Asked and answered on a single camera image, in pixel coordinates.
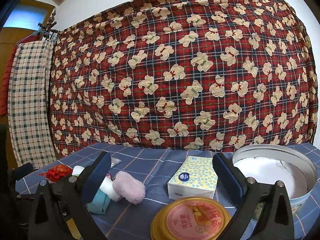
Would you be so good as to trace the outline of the red gold satin pouch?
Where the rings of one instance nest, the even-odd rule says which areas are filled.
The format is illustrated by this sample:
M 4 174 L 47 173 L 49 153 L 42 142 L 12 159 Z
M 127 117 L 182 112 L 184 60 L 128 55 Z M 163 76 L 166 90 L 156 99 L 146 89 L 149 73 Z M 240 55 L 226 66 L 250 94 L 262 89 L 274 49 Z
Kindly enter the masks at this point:
M 56 183 L 65 176 L 72 174 L 73 169 L 64 164 L 55 165 L 47 172 L 41 173 L 40 176 L 45 176 L 47 180 Z

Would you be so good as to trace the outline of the teal cloth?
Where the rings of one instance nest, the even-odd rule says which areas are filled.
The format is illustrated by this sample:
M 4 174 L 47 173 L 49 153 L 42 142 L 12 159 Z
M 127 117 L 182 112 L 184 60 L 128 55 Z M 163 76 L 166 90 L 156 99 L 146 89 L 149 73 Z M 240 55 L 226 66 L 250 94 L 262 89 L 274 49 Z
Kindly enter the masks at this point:
M 108 195 L 99 189 L 93 200 L 86 204 L 86 208 L 90 213 L 104 215 L 110 204 L 110 201 L 111 200 Z

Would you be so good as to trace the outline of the white gauze roll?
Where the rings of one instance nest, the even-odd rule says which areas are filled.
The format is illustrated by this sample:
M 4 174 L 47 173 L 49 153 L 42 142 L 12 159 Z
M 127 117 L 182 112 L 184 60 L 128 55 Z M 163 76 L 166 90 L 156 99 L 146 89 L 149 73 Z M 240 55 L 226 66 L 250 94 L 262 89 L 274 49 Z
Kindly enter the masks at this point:
M 73 168 L 72 175 L 79 176 L 84 169 L 85 169 L 84 167 L 76 165 Z M 107 174 L 106 177 L 104 178 L 102 184 L 99 187 L 99 190 L 104 194 L 106 194 L 114 202 L 118 202 L 121 200 L 121 196 L 117 194 L 113 188 L 113 181 L 111 180 L 111 177 L 109 174 Z

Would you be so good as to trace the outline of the pink fluffy cloth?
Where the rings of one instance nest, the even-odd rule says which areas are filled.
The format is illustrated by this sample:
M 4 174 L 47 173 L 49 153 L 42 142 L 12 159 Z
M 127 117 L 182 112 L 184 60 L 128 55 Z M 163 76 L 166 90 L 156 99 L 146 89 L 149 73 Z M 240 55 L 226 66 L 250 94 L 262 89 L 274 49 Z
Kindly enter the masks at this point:
M 144 184 L 131 174 L 119 171 L 113 180 L 114 191 L 131 204 L 139 204 L 145 197 Z

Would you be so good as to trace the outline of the clear plastic bag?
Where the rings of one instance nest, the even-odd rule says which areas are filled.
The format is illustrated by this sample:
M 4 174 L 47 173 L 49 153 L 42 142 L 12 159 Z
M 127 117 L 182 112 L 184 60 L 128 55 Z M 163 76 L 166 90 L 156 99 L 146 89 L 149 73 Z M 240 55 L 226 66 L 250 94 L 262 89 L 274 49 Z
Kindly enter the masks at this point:
M 120 163 L 121 163 L 121 160 L 114 158 L 114 157 L 111 158 L 111 168 L 117 166 Z

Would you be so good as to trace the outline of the green white checkered cloth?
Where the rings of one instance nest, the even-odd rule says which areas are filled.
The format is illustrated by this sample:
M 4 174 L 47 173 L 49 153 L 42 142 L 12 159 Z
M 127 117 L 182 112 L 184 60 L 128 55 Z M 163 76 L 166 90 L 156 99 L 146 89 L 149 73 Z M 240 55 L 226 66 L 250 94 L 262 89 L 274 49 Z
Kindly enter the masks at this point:
M 22 43 L 12 63 L 8 124 L 18 166 L 38 169 L 56 161 L 47 114 L 53 49 L 50 40 Z

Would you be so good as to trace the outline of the round metal tin container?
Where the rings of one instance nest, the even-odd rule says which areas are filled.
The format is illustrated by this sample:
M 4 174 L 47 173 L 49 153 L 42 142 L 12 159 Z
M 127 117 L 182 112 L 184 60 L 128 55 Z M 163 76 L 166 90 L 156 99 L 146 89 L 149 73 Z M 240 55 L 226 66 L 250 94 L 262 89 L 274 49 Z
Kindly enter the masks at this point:
M 242 174 L 259 183 L 282 181 L 295 215 L 310 196 L 317 180 L 313 162 L 304 154 L 289 147 L 253 144 L 234 152 L 232 163 Z

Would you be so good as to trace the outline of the blue plaid tablecloth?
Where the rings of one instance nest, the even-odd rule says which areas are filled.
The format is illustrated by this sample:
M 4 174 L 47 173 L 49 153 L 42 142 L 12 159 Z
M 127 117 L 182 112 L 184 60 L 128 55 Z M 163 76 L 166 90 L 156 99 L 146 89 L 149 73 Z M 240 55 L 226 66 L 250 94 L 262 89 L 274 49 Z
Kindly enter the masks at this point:
M 293 218 L 295 239 L 303 239 L 319 217 L 319 149 L 310 143 L 289 147 L 313 161 L 318 172 L 311 196 Z M 112 157 L 121 161 L 110 169 L 112 177 L 123 170 L 142 181 L 146 188 L 145 199 L 140 204 L 131 205 L 122 199 L 118 203 L 110 202 L 105 215 L 93 215 L 94 221 L 107 239 L 151 239 L 150 224 L 154 216 L 161 208 L 172 202 L 168 198 L 167 191 L 169 179 L 189 155 L 212 157 L 215 154 L 210 151 L 162 150 L 97 142 L 27 175 L 16 183 L 16 191 L 21 194 L 35 193 L 38 183 L 45 178 L 39 174 L 47 172 L 58 163 L 71 168 L 76 165 L 85 167 L 90 165 L 101 151 L 107 151 Z M 217 184 L 214 200 L 223 205 L 231 216 L 234 215 L 236 209 L 220 183 Z

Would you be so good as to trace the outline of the red quilted garment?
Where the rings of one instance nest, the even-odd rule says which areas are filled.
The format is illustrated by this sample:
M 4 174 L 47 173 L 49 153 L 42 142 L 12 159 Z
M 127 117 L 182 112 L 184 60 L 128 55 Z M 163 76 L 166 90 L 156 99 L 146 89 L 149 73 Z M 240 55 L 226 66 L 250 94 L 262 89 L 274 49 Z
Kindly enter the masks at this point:
M 17 46 L 14 46 L 4 69 L 2 86 L 1 86 L 1 105 L 0 105 L 1 116 L 5 116 L 8 113 L 9 81 L 10 81 L 11 68 L 15 58 L 16 50 L 17 50 Z

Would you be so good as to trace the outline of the wooden coat rack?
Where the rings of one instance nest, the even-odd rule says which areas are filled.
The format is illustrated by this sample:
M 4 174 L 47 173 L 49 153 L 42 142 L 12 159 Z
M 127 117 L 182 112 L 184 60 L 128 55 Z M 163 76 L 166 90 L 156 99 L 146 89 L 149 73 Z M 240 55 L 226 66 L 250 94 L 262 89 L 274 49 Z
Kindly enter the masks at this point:
M 57 24 L 55 16 L 56 7 L 54 7 L 50 17 L 48 18 L 47 23 L 38 23 L 39 34 L 41 39 L 52 40 L 53 38 L 56 38 L 56 35 L 59 31 L 54 29 L 54 27 Z

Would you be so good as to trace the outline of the red plaid bear blanket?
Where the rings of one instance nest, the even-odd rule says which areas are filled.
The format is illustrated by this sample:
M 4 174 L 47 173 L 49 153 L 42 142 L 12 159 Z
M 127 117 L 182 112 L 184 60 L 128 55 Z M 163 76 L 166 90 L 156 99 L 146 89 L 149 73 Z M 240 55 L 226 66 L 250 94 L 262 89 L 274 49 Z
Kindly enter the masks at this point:
M 131 0 L 57 36 L 53 144 L 234 151 L 312 142 L 317 75 L 285 0 Z

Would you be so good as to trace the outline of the window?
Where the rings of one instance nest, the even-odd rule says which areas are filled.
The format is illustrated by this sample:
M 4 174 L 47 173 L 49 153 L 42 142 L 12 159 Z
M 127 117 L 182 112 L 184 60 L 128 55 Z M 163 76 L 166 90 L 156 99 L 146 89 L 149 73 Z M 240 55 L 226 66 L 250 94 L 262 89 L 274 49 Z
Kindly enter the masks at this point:
M 4 24 L 6 28 L 38 30 L 47 15 L 46 9 L 31 5 L 18 4 Z

